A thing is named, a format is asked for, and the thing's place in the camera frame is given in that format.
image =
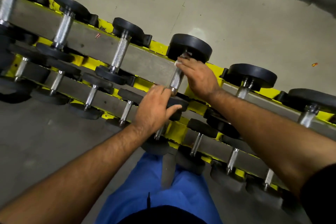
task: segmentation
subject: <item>blue object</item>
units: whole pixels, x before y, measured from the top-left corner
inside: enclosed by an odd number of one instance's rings
[[[111,194],[101,209],[95,224],[116,224],[132,213],[150,205],[171,205],[194,214],[207,224],[222,224],[203,176],[176,166],[172,186],[162,190],[162,156],[145,153],[126,181]]]

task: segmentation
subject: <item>left hand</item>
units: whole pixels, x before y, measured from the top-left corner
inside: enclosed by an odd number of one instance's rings
[[[182,108],[173,105],[167,109],[171,90],[162,85],[153,85],[139,104],[132,124],[148,138],[159,130],[173,113]]]

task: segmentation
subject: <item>gray floor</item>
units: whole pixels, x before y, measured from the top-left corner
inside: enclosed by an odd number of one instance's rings
[[[103,119],[80,119],[66,106],[30,99],[16,105],[0,102],[0,110],[0,205],[110,136]],[[124,182],[142,154],[142,149],[133,153],[83,223],[94,222],[107,196]],[[173,157],[165,157],[169,170],[174,168]],[[245,191],[236,194],[219,187],[209,173],[207,166],[204,175],[224,223],[295,223],[285,213],[254,201]]]

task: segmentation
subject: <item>black sleeve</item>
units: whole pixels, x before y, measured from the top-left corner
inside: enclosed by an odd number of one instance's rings
[[[318,171],[301,188],[300,201],[312,223],[332,223],[336,211],[336,163]]]

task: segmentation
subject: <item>dumbbell rack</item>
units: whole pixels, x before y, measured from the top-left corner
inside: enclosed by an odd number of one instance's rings
[[[50,0],[49,9],[27,0],[17,0],[10,19],[13,25],[41,36],[38,42],[45,44],[51,44],[51,40],[55,36],[60,21],[61,12],[59,11],[59,6],[53,0]],[[112,24],[100,18],[98,27],[74,21],[67,39],[68,47],[77,52],[77,54],[73,54],[75,58],[72,63],[81,69],[83,68],[83,70],[86,69],[86,71],[94,71],[99,65],[107,66],[119,42],[119,38],[113,35],[112,31]],[[149,48],[134,44],[129,45],[121,69],[136,75],[133,87],[143,92],[143,95],[149,90],[153,83],[166,86],[170,84],[175,72],[175,66],[174,63],[166,57],[167,49],[168,46],[155,41],[151,42]],[[17,55],[6,76],[14,76],[20,61],[21,58]],[[207,63],[207,65],[217,76],[219,85],[225,90],[235,93],[237,87],[221,79],[221,74],[224,69],[210,63]],[[29,77],[29,74],[31,74],[29,70],[33,71],[36,66],[35,64],[29,63],[23,77],[31,79]],[[51,73],[48,79],[42,85],[47,89],[51,87],[57,75],[54,69],[51,68],[50,70]],[[73,102],[84,103],[90,89],[91,88],[88,87],[85,82],[64,78],[60,85],[59,92],[72,98]],[[117,92],[118,88],[111,94],[103,92],[97,93],[92,105],[104,111],[102,118],[108,119],[121,116],[121,108],[117,110],[114,107],[120,105],[121,102]],[[164,135],[170,139],[169,144],[174,148],[178,148],[181,144],[190,146],[193,143],[196,133],[187,128],[187,123],[190,118],[204,121],[201,116],[204,115],[208,107],[193,95],[188,88],[186,78],[183,79],[178,92],[189,97],[191,100],[188,107],[189,112],[183,113],[183,117],[179,121],[170,122],[167,132]],[[292,120],[297,120],[297,114],[295,112],[273,100],[279,93],[280,91],[275,89],[262,89],[259,92],[250,93],[246,100],[280,115],[287,116]],[[317,132],[336,140],[334,130],[336,126],[327,121],[331,116],[331,114],[319,112],[317,118],[320,121],[314,122],[311,127]],[[211,162],[213,159],[220,161],[227,159],[231,147],[219,141],[221,136],[222,134],[218,133],[216,140],[207,137],[202,139],[202,144],[198,151],[204,154],[202,157],[204,161]],[[258,177],[263,177],[267,170],[267,166],[259,158],[244,152],[241,152],[241,158],[237,160],[236,166],[239,168],[238,172],[242,174],[248,172]],[[283,183],[277,177],[273,179],[272,183],[284,187]]]

